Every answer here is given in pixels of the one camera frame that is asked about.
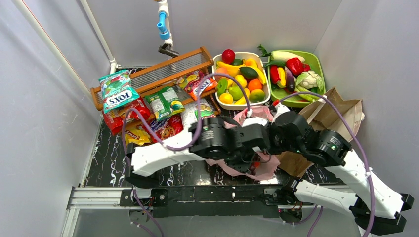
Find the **pink plastic grocery bag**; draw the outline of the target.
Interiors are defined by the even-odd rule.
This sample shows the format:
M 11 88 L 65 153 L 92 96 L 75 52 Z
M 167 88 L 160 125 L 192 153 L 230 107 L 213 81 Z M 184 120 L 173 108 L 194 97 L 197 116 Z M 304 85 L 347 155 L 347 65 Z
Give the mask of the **pink plastic grocery bag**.
M 252 118 L 259 117 L 262 119 L 267 120 L 268 122 L 272 122 L 273 115 L 271 114 L 269 108 L 267 106 L 252 106 Z M 224 160 L 212 160 L 207 159 L 206 163 L 211 166 L 218 166 L 224 172 L 226 172 L 230 176 L 247 176 L 251 179 L 257 181 L 264 181 L 269 180 L 274 176 L 274 172 L 278 168 L 280 164 L 279 160 L 272 155 L 271 160 L 269 160 L 269 155 L 265 155 L 262 152 L 258 151 L 256 153 L 256 158 L 260 159 L 262 162 L 254 161 L 255 171 L 246 171 L 245 173 L 239 172 L 233 168 L 227 166 Z

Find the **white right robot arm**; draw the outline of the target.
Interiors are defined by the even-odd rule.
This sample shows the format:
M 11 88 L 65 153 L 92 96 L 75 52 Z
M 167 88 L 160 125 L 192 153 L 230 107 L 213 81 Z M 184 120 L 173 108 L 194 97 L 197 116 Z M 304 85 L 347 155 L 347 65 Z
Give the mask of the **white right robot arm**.
M 314 130 L 304 116 L 277 103 L 269 125 L 271 152 L 294 152 L 322 165 L 350 189 L 344 193 L 316 186 L 298 177 L 281 189 L 287 201 L 298 200 L 354 217 L 367 233 L 377 236 L 400 233 L 406 225 L 402 212 L 412 208 L 414 198 L 388 187 L 352 149 L 350 143 L 333 130 Z

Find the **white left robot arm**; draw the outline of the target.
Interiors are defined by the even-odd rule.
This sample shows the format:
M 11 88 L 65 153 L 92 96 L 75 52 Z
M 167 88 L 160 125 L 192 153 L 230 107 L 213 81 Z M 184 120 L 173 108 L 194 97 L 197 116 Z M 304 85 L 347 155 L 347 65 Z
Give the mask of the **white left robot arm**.
M 271 148 L 268 127 L 269 121 L 260 117 L 247 118 L 242 124 L 229 117 L 211 117 L 166 139 L 163 145 L 141 147 L 130 143 L 126 180 L 139 188 L 156 188 L 159 181 L 151 178 L 156 171 L 205 159 L 220 161 L 239 173 L 249 173 L 258 153 L 267 153 Z

